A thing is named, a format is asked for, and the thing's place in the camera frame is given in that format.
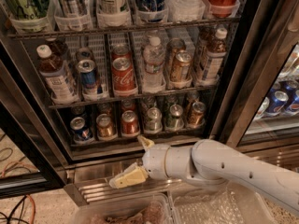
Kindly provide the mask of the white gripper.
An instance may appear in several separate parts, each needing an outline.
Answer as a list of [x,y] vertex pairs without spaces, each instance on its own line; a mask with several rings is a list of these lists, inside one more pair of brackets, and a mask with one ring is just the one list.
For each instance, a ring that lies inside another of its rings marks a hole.
[[152,179],[165,180],[165,161],[169,145],[155,145],[155,143],[143,135],[137,137],[138,143],[146,151],[142,157],[143,166],[136,162],[131,164],[120,174],[109,180],[113,189],[123,189],[145,182],[150,176]]

